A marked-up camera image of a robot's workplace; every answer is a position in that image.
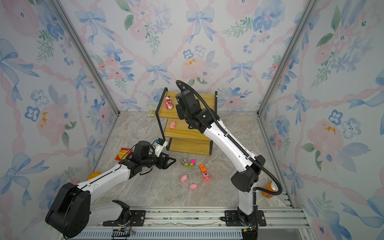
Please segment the pink bear strawberry hat figure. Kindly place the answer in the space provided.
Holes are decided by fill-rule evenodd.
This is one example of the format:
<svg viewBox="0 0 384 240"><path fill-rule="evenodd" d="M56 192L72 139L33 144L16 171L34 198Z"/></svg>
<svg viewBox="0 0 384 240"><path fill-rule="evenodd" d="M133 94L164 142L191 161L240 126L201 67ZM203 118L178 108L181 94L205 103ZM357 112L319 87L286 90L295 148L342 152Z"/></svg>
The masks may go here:
<svg viewBox="0 0 384 240"><path fill-rule="evenodd" d="M171 110L174 107L171 96L166 96L164 99L165 110Z"/></svg>

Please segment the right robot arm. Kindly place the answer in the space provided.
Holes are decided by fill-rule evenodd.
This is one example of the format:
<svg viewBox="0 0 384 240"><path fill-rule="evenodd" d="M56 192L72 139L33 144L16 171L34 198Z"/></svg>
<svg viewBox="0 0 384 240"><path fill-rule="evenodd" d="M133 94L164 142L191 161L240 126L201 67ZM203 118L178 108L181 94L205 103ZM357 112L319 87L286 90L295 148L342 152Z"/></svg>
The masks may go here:
<svg viewBox="0 0 384 240"><path fill-rule="evenodd" d="M220 117L201 97L191 91L176 95L176 110L181 120L191 129L196 129L213 141L231 160L237 172L231 177L232 184L239 191L238 214L242 225L257 224L257 201L255 188L261 169L256 164L258 155L246 150L228 131Z"/></svg>

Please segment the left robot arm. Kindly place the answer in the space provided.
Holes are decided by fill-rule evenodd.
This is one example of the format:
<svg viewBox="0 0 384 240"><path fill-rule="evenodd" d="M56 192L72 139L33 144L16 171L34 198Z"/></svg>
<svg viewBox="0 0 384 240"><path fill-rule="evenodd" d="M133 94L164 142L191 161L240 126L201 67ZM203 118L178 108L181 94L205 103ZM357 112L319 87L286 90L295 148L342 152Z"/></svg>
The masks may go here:
<svg viewBox="0 0 384 240"><path fill-rule="evenodd" d="M130 206L123 201L113 200L104 205L93 202L114 186L144 175L143 168L168 169L176 159L163 153L168 142L157 139L153 143L139 141L124 154L110 170L77 185L63 185L53 201L45 222L63 234L66 239L74 238L85 228L103 222L112 222L126 227L134 219Z"/></svg>

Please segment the pink pig on middle shelf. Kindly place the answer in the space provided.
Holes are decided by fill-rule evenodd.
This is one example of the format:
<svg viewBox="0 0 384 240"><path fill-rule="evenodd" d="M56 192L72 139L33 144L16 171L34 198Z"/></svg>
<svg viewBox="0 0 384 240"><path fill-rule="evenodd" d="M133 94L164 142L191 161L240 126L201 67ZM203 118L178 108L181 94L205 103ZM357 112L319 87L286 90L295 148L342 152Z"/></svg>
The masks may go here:
<svg viewBox="0 0 384 240"><path fill-rule="evenodd" d="M170 129L173 130L176 127L176 122L172 121L169 125Z"/></svg>

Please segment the red and green toy truck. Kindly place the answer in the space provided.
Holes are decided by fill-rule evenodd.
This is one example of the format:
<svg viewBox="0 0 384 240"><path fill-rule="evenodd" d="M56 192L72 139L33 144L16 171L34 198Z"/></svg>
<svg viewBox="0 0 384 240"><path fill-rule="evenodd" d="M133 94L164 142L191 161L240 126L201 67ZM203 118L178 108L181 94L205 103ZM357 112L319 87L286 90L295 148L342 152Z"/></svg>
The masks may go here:
<svg viewBox="0 0 384 240"><path fill-rule="evenodd" d="M189 163L188 163L187 160L182 159L181 162L182 162L182 164L183 164L183 166L184 166L185 168L187 168L187 167L189 166Z"/></svg>

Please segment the pink pig toy upper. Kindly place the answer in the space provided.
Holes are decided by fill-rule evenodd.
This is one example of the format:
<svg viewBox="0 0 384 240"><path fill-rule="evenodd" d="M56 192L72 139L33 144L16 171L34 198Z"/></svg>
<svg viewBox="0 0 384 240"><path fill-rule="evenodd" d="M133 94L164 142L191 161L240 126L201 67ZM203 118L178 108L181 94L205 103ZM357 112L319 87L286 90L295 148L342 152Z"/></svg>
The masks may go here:
<svg viewBox="0 0 384 240"><path fill-rule="evenodd" d="M188 175L183 175L180 179L181 183L185 183L188 180Z"/></svg>

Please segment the pink pig toy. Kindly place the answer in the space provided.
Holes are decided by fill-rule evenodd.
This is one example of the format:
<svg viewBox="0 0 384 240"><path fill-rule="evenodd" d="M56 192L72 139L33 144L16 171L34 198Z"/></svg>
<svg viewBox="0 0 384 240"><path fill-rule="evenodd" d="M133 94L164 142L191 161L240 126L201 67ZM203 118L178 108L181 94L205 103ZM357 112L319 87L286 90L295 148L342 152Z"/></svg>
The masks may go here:
<svg viewBox="0 0 384 240"><path fill-rule="evenodd" d="M191 191L194 191L194 190L196 190L198 188L198 185L197 184L191 184L190 186L189 186L189 190L191 190Z"/></svg>
<svg viewBox="0 0 384 240"><path fill-rule="evenodd" d="M188 175L183 175L180 179L181 183L185 183L188 180Z"/></svg>

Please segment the green truck pink mixer toy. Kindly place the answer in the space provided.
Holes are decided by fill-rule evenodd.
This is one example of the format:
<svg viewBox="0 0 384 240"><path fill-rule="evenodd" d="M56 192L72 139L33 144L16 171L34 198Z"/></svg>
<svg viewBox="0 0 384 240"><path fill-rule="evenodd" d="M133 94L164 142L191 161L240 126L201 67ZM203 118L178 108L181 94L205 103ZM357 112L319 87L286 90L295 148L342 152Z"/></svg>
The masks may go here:
<svg viewBox="0 0 384 240"><path fill-rule="evenodd" d="M196 161L195 160L191 160L188 167L193 169L195 167L195 164L196 164Z"/></svg>

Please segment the pink pig toy lower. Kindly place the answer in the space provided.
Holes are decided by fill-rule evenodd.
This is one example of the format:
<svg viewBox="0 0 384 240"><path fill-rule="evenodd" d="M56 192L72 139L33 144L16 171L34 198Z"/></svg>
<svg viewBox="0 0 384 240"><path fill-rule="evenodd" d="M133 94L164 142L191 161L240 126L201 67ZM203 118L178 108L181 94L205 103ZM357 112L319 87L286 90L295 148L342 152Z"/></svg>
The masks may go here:
<svg viewBox="0 0 384 240"><path fill-rule="evenodd" d="M197 184L191 184L190 186L189 186L189 190L191 190L191 191L194 191L194 190L196 190L198 188L198 185Z"/></svg>

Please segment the orange toy truck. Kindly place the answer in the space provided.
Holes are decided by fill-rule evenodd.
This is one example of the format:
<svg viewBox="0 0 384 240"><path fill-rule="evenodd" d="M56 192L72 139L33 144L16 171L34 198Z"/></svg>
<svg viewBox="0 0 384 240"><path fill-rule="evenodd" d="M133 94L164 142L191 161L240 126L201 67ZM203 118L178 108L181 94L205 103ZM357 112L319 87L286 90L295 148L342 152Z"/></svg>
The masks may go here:
<svg viewBox="0 0 384 240"><path fill-rule="evenodd" d="M207 172L207 168L204 165L200 165L200 170L202 171L202 173Z"/></svg>

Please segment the red yellow snack packet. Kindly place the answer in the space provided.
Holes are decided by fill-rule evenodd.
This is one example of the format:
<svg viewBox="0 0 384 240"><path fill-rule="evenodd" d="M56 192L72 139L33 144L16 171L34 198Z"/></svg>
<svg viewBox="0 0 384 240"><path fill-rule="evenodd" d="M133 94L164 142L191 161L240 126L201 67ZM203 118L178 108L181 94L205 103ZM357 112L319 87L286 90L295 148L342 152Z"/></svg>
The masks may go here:
<svg viewBox="0 0 384 240"><path fill-rule="evenodd" d="M115 160L122 161L124 160L133 150L129 148L121 148L119 153L117 154Z"/></svg>

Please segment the orange bowl left side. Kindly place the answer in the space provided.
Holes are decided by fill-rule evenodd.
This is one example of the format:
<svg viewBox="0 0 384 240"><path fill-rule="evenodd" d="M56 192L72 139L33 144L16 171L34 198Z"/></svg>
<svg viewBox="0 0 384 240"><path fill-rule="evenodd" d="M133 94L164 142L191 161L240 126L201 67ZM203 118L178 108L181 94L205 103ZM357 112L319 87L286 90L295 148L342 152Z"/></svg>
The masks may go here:
<svg viewBox="0 0 384 240"><path fill-rule="evenodd" d="M93 172L89 175L89 177L87 178L87 181L91 180L91 179L94 179L96 177L98 177L99 175L101 175L102 173L100 172Z"/></svg>

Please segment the orange can right side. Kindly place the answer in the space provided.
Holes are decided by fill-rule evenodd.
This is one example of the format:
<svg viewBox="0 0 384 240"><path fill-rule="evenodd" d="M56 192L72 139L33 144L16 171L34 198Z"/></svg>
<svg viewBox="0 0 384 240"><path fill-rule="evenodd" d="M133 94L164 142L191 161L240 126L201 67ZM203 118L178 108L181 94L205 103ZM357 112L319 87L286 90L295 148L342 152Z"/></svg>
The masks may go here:
<svg viewBox="0 0 384 240"><path fill-rule="evenodd" d="M278 186L274 181L269 181L265 186L264 189L270 191L270 192L277 192L279 190ZM274 197L274 195L271 195L269 193L262 192L263 196L267 199L271 199Z"/></svg>

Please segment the small green packet by wall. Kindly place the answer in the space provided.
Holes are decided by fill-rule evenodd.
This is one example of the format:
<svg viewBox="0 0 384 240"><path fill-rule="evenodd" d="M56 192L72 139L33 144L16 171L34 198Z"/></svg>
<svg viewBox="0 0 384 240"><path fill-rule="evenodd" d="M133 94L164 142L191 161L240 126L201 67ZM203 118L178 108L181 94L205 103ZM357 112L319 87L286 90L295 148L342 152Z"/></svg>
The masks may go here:
<svg viewBox="0 0 384 240"><path fill-rule="evenodd" d="M155 109L150 109L148 117L155 117L156 115L156 110Z"/></svg>

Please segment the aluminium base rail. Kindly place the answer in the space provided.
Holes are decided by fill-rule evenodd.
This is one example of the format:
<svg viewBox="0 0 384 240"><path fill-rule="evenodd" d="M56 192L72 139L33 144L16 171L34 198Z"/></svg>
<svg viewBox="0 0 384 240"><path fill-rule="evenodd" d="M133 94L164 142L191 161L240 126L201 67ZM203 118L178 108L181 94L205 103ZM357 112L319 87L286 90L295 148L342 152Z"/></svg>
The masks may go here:
<svg viewBox="0 0 384 240"><path fill-rule="evenodd" d="M134 208L134 221L125 229L99 223L84 229L76 240L313 240L302 209L261 208L258 227L233 223L234 209Z"/></svg>

